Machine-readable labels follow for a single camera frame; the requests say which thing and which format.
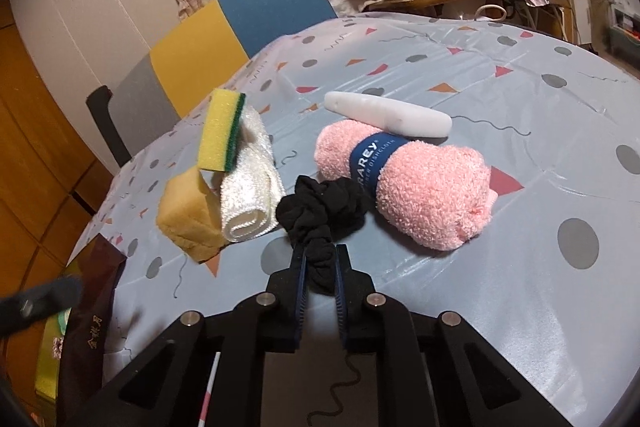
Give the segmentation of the black scrunchie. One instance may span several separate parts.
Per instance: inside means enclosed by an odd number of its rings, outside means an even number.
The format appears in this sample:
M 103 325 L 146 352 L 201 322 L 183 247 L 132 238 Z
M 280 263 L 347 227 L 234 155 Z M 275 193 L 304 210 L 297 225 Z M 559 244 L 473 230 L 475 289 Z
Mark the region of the black scrunchie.
M 307 282 L 312 291 L 333 295 L 336 244 L 364 225 L 372 200 L 354 180 L 319 182 L 296 179 L 294 192 L 277 205 L 276 218 L 294 248 L 306 253 Z

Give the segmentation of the white plastic tube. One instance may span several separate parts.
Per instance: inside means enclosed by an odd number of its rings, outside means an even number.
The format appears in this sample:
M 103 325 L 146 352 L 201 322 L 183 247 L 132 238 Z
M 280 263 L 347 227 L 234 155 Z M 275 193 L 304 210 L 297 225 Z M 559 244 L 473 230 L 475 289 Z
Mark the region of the white plastic tube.
M 452 118 L 438 110 L 370 94 L 331 91 L 324 96 L 324 107 L 409 138 L 446 139 L 452 127 Z

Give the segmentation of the yellow green scrub sponge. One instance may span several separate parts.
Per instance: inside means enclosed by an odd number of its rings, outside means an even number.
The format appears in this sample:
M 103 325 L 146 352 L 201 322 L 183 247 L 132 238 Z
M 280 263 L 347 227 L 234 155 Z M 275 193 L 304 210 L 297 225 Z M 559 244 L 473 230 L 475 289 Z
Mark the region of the yellow green scrub sponge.
M 198 168 L 215 172 L 232 170 L 244 104 L 244 93 L 227 89 L 212 92 L 198 148 Z

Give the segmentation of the green silicone bottle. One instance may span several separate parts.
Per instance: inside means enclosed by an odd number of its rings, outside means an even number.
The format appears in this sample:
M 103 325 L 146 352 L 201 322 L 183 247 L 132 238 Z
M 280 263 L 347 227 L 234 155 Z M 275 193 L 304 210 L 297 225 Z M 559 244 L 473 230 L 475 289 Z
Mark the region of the green silicone bottle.
M 68 324 L 68 319 L 70 318 L 70 311 L 72 309 L 66 309 L 58 314 L 58 329 L 62 336 L 66 334 L 66 327 Z

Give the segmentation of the pink satin scrunchie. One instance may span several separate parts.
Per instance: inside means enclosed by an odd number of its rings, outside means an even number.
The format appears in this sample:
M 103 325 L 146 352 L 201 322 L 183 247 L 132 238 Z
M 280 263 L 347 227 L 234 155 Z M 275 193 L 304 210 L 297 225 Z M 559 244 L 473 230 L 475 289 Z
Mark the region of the pink satin scrunchie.
M 63 343 L 63 337 L 54 337 L 52 339 L 52 357 L 55 360 L 59 360 L 60 358 L 62 358 Z

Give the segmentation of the white rolled cloth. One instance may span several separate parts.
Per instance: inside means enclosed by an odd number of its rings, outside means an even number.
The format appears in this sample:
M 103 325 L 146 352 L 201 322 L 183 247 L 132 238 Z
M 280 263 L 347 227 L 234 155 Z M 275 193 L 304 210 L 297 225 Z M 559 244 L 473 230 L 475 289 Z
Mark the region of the white rolled cloth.
M 277 228 L 276 210 L 284 195 L 262 117 L 245 105 L 235 166 L 221 182 L 221 231 L 226 241 L 248 241 Z

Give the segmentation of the pink rolled towel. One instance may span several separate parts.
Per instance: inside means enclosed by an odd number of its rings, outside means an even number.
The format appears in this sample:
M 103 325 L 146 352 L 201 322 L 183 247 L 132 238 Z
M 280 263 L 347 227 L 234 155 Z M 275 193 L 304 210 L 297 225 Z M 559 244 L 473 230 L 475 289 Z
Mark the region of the pink rolled towel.
M 409 140 L 350 119 L 321 130 L 314 161 L 324 179 L 356 181 L 390 225 L 433 251 L 474 239 L 498 198 L 474 148 Z

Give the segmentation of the tan porous sponge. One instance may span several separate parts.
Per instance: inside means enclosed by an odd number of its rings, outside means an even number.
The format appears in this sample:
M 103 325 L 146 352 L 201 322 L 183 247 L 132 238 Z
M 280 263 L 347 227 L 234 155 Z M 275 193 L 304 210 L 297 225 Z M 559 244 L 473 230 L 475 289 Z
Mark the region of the tan porous sponge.
M 172 243 L 198 263 L 216 257 L 228 244 L 221 230 L 219 195 L 196 166 L 165 184 L 156 224 Z

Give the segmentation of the wooden cabinet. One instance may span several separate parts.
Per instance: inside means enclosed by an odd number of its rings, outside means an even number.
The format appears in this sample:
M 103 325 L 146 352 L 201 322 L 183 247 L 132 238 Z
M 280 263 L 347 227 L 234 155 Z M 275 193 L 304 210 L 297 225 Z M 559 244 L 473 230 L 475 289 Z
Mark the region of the wooden cabinet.
M 1 294 L 61 273 L 113 175 L 68 122 L 1 0 Z

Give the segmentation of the patterned plastic tablecloth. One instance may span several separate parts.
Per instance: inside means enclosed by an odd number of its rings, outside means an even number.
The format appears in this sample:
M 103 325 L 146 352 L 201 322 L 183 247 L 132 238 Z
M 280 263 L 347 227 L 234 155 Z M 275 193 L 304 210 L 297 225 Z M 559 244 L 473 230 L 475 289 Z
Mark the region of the patterned plastic tablecloth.
M 379 211 L 346 237 L 352 265 L 412 311 L 457 311 L 574 426 L 612 421 L 639 372 L 639 80 L 600 56 L 500 23 L 363 15 L 271 43 L 228 89 L 246 93 L 285 191 L 349 175 L 372 133 L 332 91 L 452 118 L 371 180 Z M 230 310 L 285 267 L 282 230 L 209 268 L 156 225 L 166 183 L 196 164 L 207 96 L 120 169 L 74 255 L 100 234 L 128 260 L 106 337 L 106 384 L 178 315 Z

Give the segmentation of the grey yellow blue chair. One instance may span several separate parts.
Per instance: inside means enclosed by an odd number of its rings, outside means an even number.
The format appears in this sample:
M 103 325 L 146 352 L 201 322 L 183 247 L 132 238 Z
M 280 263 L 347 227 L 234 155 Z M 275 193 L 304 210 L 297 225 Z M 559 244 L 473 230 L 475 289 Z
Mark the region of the grey yellow blue chair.
M 115 87 L 86 105 L 123 166 L 277 38 L 330 20 L 329 0 L 213 0 L 183 20 Z

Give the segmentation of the wooden side table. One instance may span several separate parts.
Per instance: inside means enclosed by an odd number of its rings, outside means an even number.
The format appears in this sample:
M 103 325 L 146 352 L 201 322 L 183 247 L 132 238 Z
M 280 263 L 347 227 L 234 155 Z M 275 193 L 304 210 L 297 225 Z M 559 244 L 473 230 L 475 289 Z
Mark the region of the wooden side table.
M 573 0 L 549 0 L 543 6 L 529 6 L 525 0 L 383 0 L 368 3 L 362 12 L 512 23 L 569 43 L 580 43 Z

